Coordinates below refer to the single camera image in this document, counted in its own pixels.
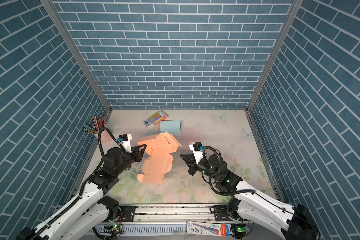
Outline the aluminium corner post left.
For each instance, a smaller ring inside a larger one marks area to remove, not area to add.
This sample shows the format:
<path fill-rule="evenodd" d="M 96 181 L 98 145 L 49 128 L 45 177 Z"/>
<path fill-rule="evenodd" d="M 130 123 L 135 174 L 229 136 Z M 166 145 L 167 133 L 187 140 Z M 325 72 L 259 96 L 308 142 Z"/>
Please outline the aluminium corner post left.
<path fill-rule="evenodd" d="M 55 27 L 57 28 L 58 32 L 60 33 L 61 37 L 63 38 L 65 44 L 67 45 L 68 49 L 72 53 L 73 57 L 75 58 L 76 62 L 78 63 L 80 69 L 84 73 L 85 77 L 87 78 L 89 84 L 95 91 L 98 99 L 102 103 L 103 107 L 107 111 L 108 114 L 112 112 L 112 108 L 110 107 L 108 101 L 106 100 L 105 95 L 101 91 L 98 83 L 96 82 L 90 68 L 88 67 L 87 63 L 85 62 L 82 54 L 80 53 L 79 48 L 77 47 L 74 39 L 72 38 L 69 30 L 67 29 L 63 19 L 61 18 L 59 12 L 57 11 L 53 1 L 50 0 L 40 0 L 42 6 L 46 10 L 48 16 L 51 18 L 52 22 L 54 23 Z"/>

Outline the pink cardboard box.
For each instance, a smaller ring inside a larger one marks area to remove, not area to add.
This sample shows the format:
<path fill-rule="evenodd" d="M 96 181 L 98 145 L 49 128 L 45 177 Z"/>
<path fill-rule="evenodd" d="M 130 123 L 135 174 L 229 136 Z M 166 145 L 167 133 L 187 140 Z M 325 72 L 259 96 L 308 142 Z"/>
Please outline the pink cardboard box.
<path fill-rule="evenodd" d="M 141 183 L 162 184 L 165 174 L 172 169 L 172 153 L 177 152 L 182 145 L 170 133 L 160 133 L 143 137 L 139 145 L 147 145 L 145 153 L 149 155 L 144 160 L 142 174 L 137 175 Z"/>

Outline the coloured pencils bundle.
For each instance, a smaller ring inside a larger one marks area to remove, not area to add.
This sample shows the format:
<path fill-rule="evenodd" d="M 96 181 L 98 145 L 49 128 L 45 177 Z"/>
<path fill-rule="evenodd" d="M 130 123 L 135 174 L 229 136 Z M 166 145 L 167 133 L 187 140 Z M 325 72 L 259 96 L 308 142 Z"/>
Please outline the coloured pencils bundle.
<path fill-rule="evenodd" d="M 90 121 L 83 123 L 83 130 L 87 133 L 98 134 L 106 126 L 105 116 L 92 116 Z"/>

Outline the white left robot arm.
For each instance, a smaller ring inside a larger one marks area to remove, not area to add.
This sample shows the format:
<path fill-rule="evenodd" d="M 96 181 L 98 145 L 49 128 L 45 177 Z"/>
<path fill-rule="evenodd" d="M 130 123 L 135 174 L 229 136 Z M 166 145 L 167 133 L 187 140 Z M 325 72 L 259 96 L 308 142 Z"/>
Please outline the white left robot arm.
<path fill-rule="evenodd" d="M 119 175 L 130 169 L 133 163 L 143 159 L 145 144 L 126 152 L 123 147 L 114 147 L 102 154 L 94 172 L 85 179 L 79 193 L 60 210 L 33 229 L 24 228 L 18 240 L 62 240 L 80 238 L 89 229 L 105 220 L 118 221 L 119 201 L 107 196 L 118 182 Z"/>

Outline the toothpaste style flat box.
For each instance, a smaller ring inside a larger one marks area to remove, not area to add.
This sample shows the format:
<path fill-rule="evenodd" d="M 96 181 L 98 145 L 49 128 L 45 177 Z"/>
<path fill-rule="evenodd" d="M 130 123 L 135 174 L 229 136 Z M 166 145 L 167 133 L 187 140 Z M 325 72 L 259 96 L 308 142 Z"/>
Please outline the toothpaste style flat box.
<path fill-rule="evenodd" d="M 186 232 L 200 236 L 229 237 L 228 225 L 187 221 Z"/>

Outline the aluminium corner post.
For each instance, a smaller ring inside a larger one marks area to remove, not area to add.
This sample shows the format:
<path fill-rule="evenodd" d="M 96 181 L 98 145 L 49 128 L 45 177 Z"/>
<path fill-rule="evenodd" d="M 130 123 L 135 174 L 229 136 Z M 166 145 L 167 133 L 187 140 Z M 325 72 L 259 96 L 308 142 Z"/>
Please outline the aluminium corner post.
<path fill-rule="evenodd" d="M 61 18 L 59 12 L 57 11 L 53 1 L 50 0 L 40 0 L 42 6 L 46 10 L 48 16 L 51 18 L 52 22 L 54 23 L 55 27 L 57 28 L 58 32 L 60 33 L 61 37 L 63 38 L 65 44 L 67 45 L 68 49 L 72 53 L 73 57 L 75 58 L 76 62 L 78 63 L 80 69 L 84 73 L 85 77 L 87 78 L 89 84 L 95 91 L 98 99 L 102 103 L 103 107 L 107 111 L 108 114 L 112 112 L 112 108 L 110 107 L 108 101 L 106 100 L 105 95 L 101 91 L 98 83 L 96 82 L 90 68 L 88 67 L 87 63 L 85 62 L 82 54 L 80 53 L 79 48 L 77 47 L 74 39 L 72 38 L 69 30 L 67 29 L 63 19 Z"/>
<path fill-rule="evenodd" d="M 281 29 L 280 29 L 280 33 L 275 41 L 275 44 L 272 48 L 272 51 L 267 59 L 267 62 L 266 62 L 266 65 L 262 71 L 262 74 L 257 82 L 257 85 L 254 89 L 254 92 L 250 98 L 250 101 L 247 105 L 247 108 L 246 108 L 246 112 L 248 114 L 250 114 L 254 108 L 254 105 L 259 97 L 259 94 L 262 90 L 262 88 L 264 87 L 264 84 L 267 80 L 267 77 L 269 76 L 269 73 L 271 71 L 271 68 L 273 67 L 274 65 L 274 62 L 281 50 L 281 47 L 287 37 L 287 34 L 289 33 L 290 31 L 290 28 L 292 26 L 292 23 L 293 21 L 295 20 L 296 16 L 297 16 L 297 13 L 298 11 L 300 10 L 300 7 L 302 6 L 302 3 L 303 3 L 303 0 L 296 0 L 296 1 L 293 1 L 289 11 L 288 11 L 288 14 L 286 16 L 286 19 L 285 19 L 285 22 L 284 24 L 282 25 Z"/>

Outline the coloured marker pack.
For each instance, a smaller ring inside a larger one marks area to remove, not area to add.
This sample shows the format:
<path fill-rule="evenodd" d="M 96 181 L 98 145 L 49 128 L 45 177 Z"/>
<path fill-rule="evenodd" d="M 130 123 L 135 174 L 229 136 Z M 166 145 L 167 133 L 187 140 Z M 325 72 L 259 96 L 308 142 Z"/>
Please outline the coloured marker pack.
<path fill-rule="evenodd" d="M 166 120 L 169 117 L 168 114 L 166 114 L 162 110 L 156 111 L 154 114 L 152 114 L 150 117 L 147 118 L 147 121 L 154 126 L 157 126 L 161 121 Z"/>

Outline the aluminium corner post right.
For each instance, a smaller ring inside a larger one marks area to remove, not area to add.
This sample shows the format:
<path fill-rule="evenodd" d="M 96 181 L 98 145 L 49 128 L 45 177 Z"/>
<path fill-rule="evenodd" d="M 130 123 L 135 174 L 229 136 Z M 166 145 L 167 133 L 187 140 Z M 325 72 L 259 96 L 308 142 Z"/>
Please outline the aluminium corner post right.
<path fill-rule="evenodd" d="M 287 34 L 289 33 L 290 31 L 290 28 L 292 26 L 292 23 L 293 21 L 295 20 L 296 16 L 297 16 L 297 13 L 298 11 L 300 10 L 300 7 L 302 6 L 302 3 L 303 3 L 303 0 L 296 0 L 296 1 L 293 1 L 289 11 L 288 11 L 288 14 L 286 16 L 286 19 L 285 19 L 285 22 L 284 24 L 282 25 L 281 29 L 280 29 L 280 33 L 275 41 L 275 44 L 272 48 L 272 51 L 267 59 L 267 62 L 266 62 L 266 65 L 262 71 L 262 74 L 257 82 L 257 85 L 254 89 L 254 92 L 250 98 L 250 101 L 247 105 L 247 108 L 246 108 L 246 112 L 248 114 L 250 114 L 254 108 L 254 105 L 259 97 L 259 94 L 262 90 L 262 88 L 264 87 L 264 84 L 267 80 L 267 77 L 269 76 L 269 73 L 271 71 L 271 68 L 273 67 L 274 65 L 274 62 L 281 50 L 281 47 L 287 37 Z"/>

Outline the light blue paper box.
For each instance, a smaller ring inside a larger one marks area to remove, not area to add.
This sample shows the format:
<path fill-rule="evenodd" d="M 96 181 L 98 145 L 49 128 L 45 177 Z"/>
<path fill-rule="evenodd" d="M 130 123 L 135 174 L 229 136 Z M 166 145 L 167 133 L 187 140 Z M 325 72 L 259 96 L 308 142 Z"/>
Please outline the light blue paper box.
<path fill-rule="evenodd" d="M 172 135 L 181 135 L 181 120 L 165 120 L 160 123 L 160 133 L 170 133 Z"/>

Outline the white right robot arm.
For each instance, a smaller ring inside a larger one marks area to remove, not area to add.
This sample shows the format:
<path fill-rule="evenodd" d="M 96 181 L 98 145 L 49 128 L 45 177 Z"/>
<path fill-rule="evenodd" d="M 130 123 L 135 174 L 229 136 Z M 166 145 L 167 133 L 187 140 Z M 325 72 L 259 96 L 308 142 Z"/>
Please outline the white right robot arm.
<path fill-rule="evenodd" d="M 321 233 L 309 209 L 296 207 L 276 200 L 248 184 L 227 168 L 221 156 L 213 154 L 209 159 L 197 161 L 193 154 L 181 154 L 189 174 L 202 174 L 211 190 L 230 197 L 224 215 L 234 221 L 249 220 L 272 231 L 284 240 L 318 240 Z"/>

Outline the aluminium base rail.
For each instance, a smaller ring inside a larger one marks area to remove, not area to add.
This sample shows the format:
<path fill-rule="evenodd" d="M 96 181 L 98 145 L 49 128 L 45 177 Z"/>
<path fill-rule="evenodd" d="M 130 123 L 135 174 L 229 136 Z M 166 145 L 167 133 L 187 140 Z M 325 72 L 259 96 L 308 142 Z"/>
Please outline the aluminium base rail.
<path fill-rule="evenodd" d="M 230 219 L 229 216 L 224 215 L 223 208 L 225 206 L 223 204 L 214 206 L 210 204 L 124 205 L 120 207 L 121 213 L 118 221 L 105 220 L 89 229 L 84 235 L 94 234 L 103 239 L 100 235 L 103 226 L 114 224 L 122 226 L 123 234 L 120 235 L 121 237 L 188 234 L 186 232 L 187 221 L 225 224 L 228 225 L 229 232 L 231 224 L 246 224 L 251 232 L 255 223 L 249 220 L 234 221 Z"/>

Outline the pink pencil cup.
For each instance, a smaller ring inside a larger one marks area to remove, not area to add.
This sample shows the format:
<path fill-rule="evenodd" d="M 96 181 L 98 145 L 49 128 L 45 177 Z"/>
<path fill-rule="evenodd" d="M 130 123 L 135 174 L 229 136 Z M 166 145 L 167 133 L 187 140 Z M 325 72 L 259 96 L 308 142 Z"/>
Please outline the pink pencil cup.
<path fill-rule="evenodd" d="M 112 139 L 111 135 L 109 134 L 109 132 L 107 130 L 102 131 L 102 134 L 101 134 L 102 144 L 108 144 L 112 141 L 113 141 L 113 139 Z"/>

